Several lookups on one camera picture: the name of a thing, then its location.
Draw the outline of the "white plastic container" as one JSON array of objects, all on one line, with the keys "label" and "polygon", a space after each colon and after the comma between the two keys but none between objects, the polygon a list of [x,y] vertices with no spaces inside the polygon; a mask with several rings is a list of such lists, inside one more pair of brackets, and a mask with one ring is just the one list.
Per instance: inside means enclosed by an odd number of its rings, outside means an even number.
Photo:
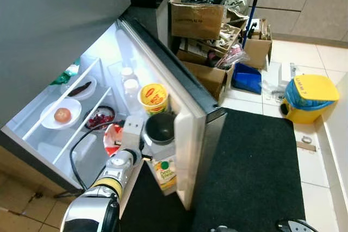
[{"label": "white plastic container", "polygon": [[298,66],[293,62],[278,63],[272,61],[263,74],[263,96],[265,101],[281,103],[285,90],[295,76],[300,75]]}]

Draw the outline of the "small tall cardboard box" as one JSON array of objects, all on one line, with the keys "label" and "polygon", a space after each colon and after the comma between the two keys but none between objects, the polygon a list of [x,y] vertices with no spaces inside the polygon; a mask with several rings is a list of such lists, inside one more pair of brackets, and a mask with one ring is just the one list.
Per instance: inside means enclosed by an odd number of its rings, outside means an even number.
[{"label": "small tall cardboard box", "polygon": [[254,18],[248,30],[242,33],[244,37],[244,51],[248,60],[242,61],[244,65],[257,69],[265,69],[268,65],[272,49],[272,32],[270,23],[265,18]]}]

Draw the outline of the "blue plastic bin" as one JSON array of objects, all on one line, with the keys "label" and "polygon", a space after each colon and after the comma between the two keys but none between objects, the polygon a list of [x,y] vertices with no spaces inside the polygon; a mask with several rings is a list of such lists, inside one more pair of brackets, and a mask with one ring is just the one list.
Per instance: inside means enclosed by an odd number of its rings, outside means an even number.
[{"label": "blue plastic bin", "polygon": [[261,83],[262,74],[258,69],[242,63],[236,63],[236,65],[234,65],[233,78],[231,80],[231,84],[234,88],[261,95],[261,93],[263,93]]}]

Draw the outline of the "dark floor mat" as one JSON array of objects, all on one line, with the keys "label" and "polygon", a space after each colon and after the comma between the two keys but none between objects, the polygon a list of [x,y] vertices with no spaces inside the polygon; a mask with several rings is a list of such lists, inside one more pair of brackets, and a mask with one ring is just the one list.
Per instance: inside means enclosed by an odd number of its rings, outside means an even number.
[{"label": "dark floor mat", "polygon": [[210,168],[186,210],[176,194],[163,195],[143,166],[120,232],[277,232],[278,220],[304,219],[293,123],[229,109]]}]

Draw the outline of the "blue black mop pole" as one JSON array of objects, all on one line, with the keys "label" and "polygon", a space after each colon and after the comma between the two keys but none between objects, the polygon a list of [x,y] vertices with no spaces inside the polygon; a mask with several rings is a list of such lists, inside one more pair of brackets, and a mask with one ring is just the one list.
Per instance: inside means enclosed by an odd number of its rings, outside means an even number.
[{"label": "blue black mop pole", "polygon": [[246,41],[247,41],[248,36],[250,34],[251,24],[252,24],[253,17],[254,17],[254,11],[256,10],[257,5],[258,5],[258,0],[253,0],[252,9],[251,9],[250,15],[249,15],[248,20],[247,20],[247,26],[245,28],[244,34],[242,35],[242,42],[241,42],[242,48],[244,48],[246,46]]}]

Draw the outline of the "open cluttered cardboard box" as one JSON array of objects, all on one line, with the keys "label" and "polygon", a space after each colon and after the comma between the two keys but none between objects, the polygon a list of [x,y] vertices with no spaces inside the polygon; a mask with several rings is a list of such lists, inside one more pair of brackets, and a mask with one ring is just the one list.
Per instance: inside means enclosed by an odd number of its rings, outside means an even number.
[{"label": "open cluttered cardboard box", "polygon": [[237,43],[240,28],[223,23],[218,39],[182,38],[176,56],[182,61],[214,67]]}]

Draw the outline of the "long low cardboard box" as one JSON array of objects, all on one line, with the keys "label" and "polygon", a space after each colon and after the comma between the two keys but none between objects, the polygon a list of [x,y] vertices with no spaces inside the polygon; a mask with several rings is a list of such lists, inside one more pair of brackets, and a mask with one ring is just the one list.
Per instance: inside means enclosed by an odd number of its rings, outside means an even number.
[{"label": "long low cardboard box", "polygon": [[222,103],[231,84],[234,66],[227,70],[207,66],[204,57],[183,50],[177,51],[176,56],[180,61],[183,61],[183,64],[196,76],[198,82],[216,98],[218,103]]}]

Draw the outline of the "large taped cardboard box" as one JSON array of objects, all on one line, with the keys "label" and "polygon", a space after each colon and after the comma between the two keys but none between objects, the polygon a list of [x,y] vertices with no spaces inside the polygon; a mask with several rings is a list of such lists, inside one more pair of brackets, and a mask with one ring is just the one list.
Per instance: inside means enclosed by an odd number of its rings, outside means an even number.
[{"label": "large taped cardboard box", "polygon": [[190,39],[218,39],[225,18],[223,4],[192,4],[170,0],[171,35]]}]

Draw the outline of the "black round bowl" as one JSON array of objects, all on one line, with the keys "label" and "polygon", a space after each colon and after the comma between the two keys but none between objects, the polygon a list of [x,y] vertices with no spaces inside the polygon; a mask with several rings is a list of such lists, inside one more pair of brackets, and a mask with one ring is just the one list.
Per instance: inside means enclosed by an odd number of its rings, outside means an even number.
[{"label": "black round bowl", "polygon": [[174,140],[174,120],[172,113],[159,113],[149,117],[145,123],[147,137],[157,145],[167,145]]}]

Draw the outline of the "yellow red noodle cup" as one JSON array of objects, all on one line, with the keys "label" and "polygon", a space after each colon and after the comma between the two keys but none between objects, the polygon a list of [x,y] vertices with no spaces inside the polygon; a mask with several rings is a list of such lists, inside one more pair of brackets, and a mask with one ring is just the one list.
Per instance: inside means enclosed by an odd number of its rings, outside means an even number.
[{"label": "yellow red noodle cup", "polygon": [[169,93],[164,85],[158,83],[142,86],[138,100],[149,116],[167,112],[169,107]]}]

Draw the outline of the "yellow green drink carton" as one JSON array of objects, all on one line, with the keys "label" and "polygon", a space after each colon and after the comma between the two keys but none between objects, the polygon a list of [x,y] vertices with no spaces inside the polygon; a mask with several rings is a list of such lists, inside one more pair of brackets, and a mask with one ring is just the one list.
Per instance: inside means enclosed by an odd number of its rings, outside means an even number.
[{"label": "yellow green drink carton", "polygon": [[171,194],[176,190],[176,156],[170,156],[161,161],[152,161],[151,168],[158,185],[164,195]]}]

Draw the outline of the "bowl of red fruit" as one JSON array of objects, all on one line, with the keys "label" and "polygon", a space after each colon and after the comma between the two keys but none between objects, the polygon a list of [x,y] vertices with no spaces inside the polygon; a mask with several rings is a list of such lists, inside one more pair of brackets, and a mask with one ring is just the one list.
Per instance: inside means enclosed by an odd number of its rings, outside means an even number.
[{"label": "bowl of red fruit", "polygon": [[84,115],[84,120],[87,120],[84,127],[87,129],[92,129],[96,125],[107,123],[114,120],[116,116],[115,110],[112,107],[106,105],[100,105],[95,108],[94,113],[90,113],[88,110]]}]

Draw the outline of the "white plate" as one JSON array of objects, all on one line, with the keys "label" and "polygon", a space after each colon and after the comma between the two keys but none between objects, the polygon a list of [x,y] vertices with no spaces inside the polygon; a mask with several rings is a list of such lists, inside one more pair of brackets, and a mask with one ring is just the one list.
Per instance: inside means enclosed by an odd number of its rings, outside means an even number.
[{"label": "white plate", "polygon": [[[54,120],[54,113],[57,108],[68,108],[72,113],[72,120],[69,123],[60,124]],[[67,129],[70,126],[74,125],[78,117],[80,115],[80,111],[82,110],[82,104],[73,98],[65,98],[62,101],[54,101],[50,103],[45,109],[42,111],[41,116],[45,116],[41,125],[45,128],[62,130]]]},{"label": "white plate", "polygon": [[85,76],[79,83],[76,87],[78,86],[82,86],[84,85],[85,83],[87,82],[92,82],[92,85],[90,85],[90,87],[85,90],[84,92],[80,93],[80,95],[77,95],[77,96],[68,96],[67,95],[67,98],[73,98],[73,99],[76,99],[78,101],[83,101],[83,100],[86,100],[87,98],[90,98],[90,96],[92,96],[97,88],[97,83],[96,83],[96,79],[92,76]]}]

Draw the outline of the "green white food bag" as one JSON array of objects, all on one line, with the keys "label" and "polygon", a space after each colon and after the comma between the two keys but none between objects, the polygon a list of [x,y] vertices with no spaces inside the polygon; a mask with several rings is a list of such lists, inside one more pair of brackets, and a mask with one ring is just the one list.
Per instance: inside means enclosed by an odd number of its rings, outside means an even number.
[{"label": "green white food bag", "polygon": [[59,75],[50,85],[64,85],[70,81],[70,78],[75,77],[79,74],[80,69],[80,58],[73,61],[72,65],[68,66],[62,74]]}]

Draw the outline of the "red tomato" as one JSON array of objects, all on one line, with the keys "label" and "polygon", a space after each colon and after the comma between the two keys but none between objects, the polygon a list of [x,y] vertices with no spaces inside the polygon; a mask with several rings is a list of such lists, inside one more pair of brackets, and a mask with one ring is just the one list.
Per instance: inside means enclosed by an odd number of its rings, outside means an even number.
[{"label": "red tomato", "polygon": [[57,108],[54,120],[60,124],[69,123],[72,120],[72,113],[68,108]]}]

